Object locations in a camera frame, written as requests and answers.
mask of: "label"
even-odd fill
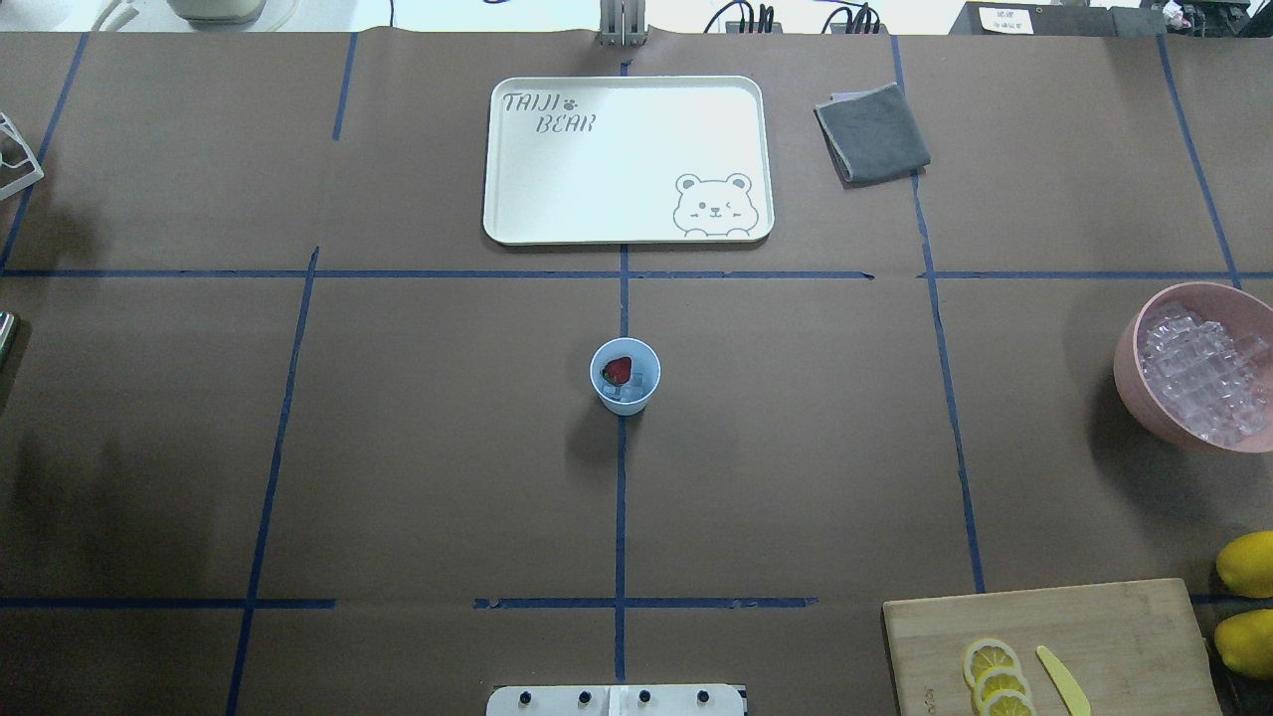
[[[1004,8],[978,8],[981,14],[981,28],[987,32],[1003,34],[1034,34],[1030,10],[1008,10]]]
[[[597,115],[558,92],[508,92],[500,104],[505,113],[528,112],[535,118],[536,134],[589,132],[597,122]]]

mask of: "wooden cutting board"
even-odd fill
[[[974,713],[962,664],[981,637],[1017,652],[1039,716],[1067,713],[1039,645],[1069,668],[1092,716],[1221,716],[1181,580],[886,601],[883,620],[901,716]]]

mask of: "lemon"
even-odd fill
[[[1242,535],[1216,557],[1216,572],[1234,594],[1273,596],[1273,531]]]
[[[978,708],[980,708],[983,703],[1001,691],[1015,691],[1030,698],[1030,684],[1026,682],[1025,674],[1018,671],[1016,666],[995,666],[994,669],[981,671],[981,675],[976,679],[976,685],[973,687],[973,698]]]
[[[1242,612],[1216,626],[1216,651],[1234,671],[1273,679],[1273,609]]]
[[[976,640],[964,652],[964,682],[973,688],[985,671],[997,666],[1016,669],[1018,664],[1021,660],[1011,646],[997,638]]]
[[[1030,697],[1018,691],[994,692],[990,699],[981,705],[981,716],[1035,716]]]

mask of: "table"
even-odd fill
[[[0,205],[5,708],[891,712],[885,600],[1249,608],[1209,569],[1269,461],[1151,437],[1110,357],[1171,283],[1273,299],[1273,46],[593,34],[3,37],[48,172]],[[765,242],[484,236],[490,89],[620,71],[760,84]],[[812,107],[889,82],[933,163],[844,187]],[[583,376],[619,334],[663,362],[625,420]]]

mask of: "strawberry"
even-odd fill
[[[610,385],[624,385],[633,378],[633,359],[624,355],[606,363],[601,369],[601,377]]]

